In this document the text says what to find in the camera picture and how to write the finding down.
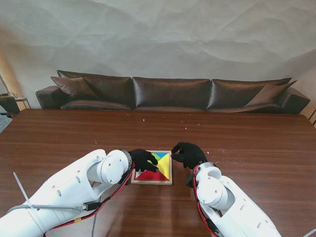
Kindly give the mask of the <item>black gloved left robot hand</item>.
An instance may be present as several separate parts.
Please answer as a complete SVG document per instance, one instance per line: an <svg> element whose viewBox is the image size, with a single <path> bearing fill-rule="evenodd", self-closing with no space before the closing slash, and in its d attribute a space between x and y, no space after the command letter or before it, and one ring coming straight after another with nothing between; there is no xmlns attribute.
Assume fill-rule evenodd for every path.
<svg viewBox="0 0 316 237"><path fill-rule="evenodd" d="M136 172L138 171L144 172L146 170L152 171L152 172L159 171L157 167L158 161L152 155L152 153L143 149L135 149L135 150L129 151L129 154L134 163Z"/></svg>

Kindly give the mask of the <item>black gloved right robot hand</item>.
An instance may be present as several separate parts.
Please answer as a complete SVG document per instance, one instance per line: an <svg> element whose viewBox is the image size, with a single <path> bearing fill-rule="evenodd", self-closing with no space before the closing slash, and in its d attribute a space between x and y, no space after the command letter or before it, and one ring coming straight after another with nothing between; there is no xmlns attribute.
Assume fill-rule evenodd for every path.
<svg viewBox="0 0 316 237"><path fill-rule="evenodd" d="M179 142L171 150L173 160L183 164L184 168L194 169L197 165L207 162L203 151L195 144Z"/></svg>

